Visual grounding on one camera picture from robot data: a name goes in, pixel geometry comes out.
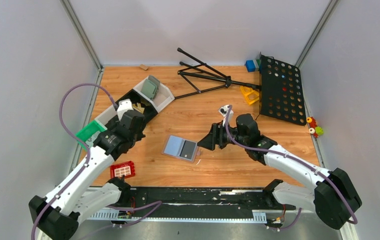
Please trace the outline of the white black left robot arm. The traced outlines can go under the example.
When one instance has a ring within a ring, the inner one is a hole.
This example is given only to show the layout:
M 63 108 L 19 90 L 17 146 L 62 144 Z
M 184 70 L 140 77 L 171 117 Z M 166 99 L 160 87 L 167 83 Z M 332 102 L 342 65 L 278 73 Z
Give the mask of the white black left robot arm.
M 35 230 L 40 229 L 53 240 L 68 240 L 83 221 L 100 209 L 129 202 L 130 185 L 122 177 L 113 177 L 101 189 L 83 195 L 105 168 L 145 137 L 142 113 L 127 110 L 118 118 L 113 127 L 97 136 L 86 158 L 55 189 L 30 200 L 32 239 Z

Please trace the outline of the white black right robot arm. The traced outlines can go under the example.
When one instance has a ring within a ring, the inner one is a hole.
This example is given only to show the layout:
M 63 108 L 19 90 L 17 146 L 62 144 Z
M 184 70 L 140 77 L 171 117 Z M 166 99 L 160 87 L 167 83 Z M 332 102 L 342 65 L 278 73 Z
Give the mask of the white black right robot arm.
M 346 223 L 358 224 L 355 212 L 362 200 L 347 172 L 341 168 L 329 170 L 290 153 L 261 134 L 249 113 L 237 116 L 236 126 L 231 127 L 231 115 L 227 113 L 221 122 L 212 124 L 197 145 L 211 151 L 229 144 L 242 147 L 252 160 L 278 169 L 302 184 L 299 187 L 282 180 L 272 182 L 270 192 L 278 203 L 315 212 L 323 223 L 336 230 Z

